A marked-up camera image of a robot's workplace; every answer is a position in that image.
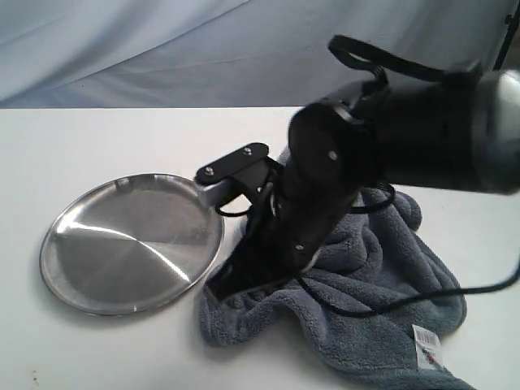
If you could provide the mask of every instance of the white tabletop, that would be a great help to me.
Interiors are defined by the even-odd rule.
[[[252,141],[284,147],[294,109],[0,111],[0,388],[6,390],[346,389],[307,347],[296,323],[253,342],[206,347],[197,292],[152,314],[88,316],[41,282],[38,251],[65,206],[136,173],[191,178]],[[421,237],[462,285],[504,279],[518,260],[520,197],[405,188],[422,206]],[[230,250],[230,231],[220,253]],[[478,389],[518,388],[520,288],[467,297],[444,363]]]

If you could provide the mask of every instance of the white fabric backdrop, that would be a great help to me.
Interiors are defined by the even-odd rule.
[[[494,63],[518,0],[0,0],[0,105],[301,105],[355,78],[336,33]]]

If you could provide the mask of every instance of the towel tag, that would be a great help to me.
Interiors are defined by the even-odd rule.
[[[418,368],[444,371],[439,337],[433,331],[428,331],[423,327],[412,325],[412,328],[414,329]]]

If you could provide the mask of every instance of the gray towel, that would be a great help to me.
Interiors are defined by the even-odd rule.
[[[358,203],[381,202],[379,190],[364,190]],[[305,281],[346,310],[368,310],[417,293],[460,287],[415,232],[417,202],[398,193],[393,206],[369,215],[347,215],[332,232]],[[466,316],[463,297],[423,301],[374,318],[345,318],[325,310],[292,281],[282,288],[244,293],[217,305],[200,304],[204,340],[215,347],[252,340],[293,312],[310,347],[347,380],[375,388],[471,389],[447,370],[418,369],[412,324],[444,336]]]

